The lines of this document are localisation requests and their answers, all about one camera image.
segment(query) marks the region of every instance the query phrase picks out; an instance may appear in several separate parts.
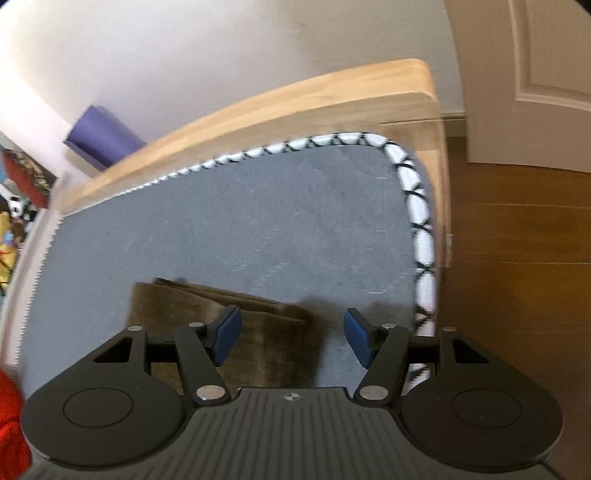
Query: wooden floor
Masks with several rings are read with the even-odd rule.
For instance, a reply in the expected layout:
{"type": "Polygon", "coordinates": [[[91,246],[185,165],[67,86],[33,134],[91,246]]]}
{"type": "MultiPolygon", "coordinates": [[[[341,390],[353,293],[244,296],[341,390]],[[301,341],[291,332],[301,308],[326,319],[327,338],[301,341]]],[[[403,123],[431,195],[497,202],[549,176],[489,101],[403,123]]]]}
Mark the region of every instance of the wooden floor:
{"type": "Polygon", "coordinates": [[[469,164],[465,138],[448,145],[453,262],[439,324],[554,394],[564,432],[550,465],[567,480],[589,480],[591,174],[469,164]]]}

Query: red object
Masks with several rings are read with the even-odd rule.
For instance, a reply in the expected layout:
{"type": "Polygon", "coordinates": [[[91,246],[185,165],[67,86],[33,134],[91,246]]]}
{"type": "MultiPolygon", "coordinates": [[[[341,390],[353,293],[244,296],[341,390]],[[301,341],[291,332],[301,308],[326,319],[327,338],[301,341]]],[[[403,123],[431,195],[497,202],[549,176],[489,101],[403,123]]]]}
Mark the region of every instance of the red object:
{"type": "Polygon", "coordinates": [[[31,466],[31,452],[19,425],[21,410],[16,385],[0,372],[0,480],[15,480],[31,466]]]}
{"type": "Polygon", "coordinates": [[[6,170],[6,175],[17,184],[18,189],[23,195],[29,198],[34,206],[37,208],[47,208],[47,197],[35,187],[33,179],[27,175],[27,172],[16,161],[10,158],[11,154],[14,155],[11,150],[4,151],[4,170],[6,170]]]}

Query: folded brown cloth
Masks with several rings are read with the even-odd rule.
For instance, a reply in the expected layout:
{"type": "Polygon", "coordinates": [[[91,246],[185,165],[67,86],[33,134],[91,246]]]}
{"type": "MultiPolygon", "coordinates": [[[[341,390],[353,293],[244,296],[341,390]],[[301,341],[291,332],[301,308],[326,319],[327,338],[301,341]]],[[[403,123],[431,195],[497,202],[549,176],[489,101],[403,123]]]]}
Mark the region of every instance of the folded brown cloth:
{"type": "MultiPolygon", "coordinates": [[[[228,305],[242,310],[242,333],[218,369],[232,392],[239,387],[312,385],[321,322],[297,305],[156,278],[151,284],[134,284],[128,325],[171,333],[178,325],[211,323],[228,305]]],[[[182,391],[176,365],[153,364],[152,374],[182,391]]]]}

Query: door panel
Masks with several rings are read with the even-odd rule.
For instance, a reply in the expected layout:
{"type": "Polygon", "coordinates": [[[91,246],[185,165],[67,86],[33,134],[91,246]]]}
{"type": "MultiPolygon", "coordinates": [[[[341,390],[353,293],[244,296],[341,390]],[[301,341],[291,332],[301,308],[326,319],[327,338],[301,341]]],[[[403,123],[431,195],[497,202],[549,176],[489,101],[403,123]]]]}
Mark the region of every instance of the door panel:
{"type": "Polygon", "coordinates": [[[591,17],[574,0],[446,0],[469,160],[591,171],[591,17]]]}

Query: wooden bed frame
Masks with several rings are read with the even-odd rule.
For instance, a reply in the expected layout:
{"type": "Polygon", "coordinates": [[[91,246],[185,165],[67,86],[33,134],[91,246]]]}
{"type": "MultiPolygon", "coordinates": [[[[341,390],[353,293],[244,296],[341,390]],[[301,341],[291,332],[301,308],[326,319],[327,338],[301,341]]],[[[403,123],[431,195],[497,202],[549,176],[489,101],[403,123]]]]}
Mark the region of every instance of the wooden bed frame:
{"type": "Polygon", "coordinates": [[[222,154],[348,131],[381,134],[412,148],[421,160],[434,193],[440,278],[441,268],[450,261],[449,177],[443,123],[429,67],[413,59],[357,67],[294,83],[212,113],[147,145],[83,186],[55,197],[44,232],[37,232],[40,241],[29,240],[31,249],[21,257],[27,272],[18,275],[19,285],[10,289],[9,297],[15,290],[21,293],[2,314],[0,363],[11,364],[7,351],[15,340],[7,338],[15,336],[14,324],[28,308],[22,292],[30,292],[36,282],[53,237],[46,231],[55,230],[59,217],[222,154]]]}

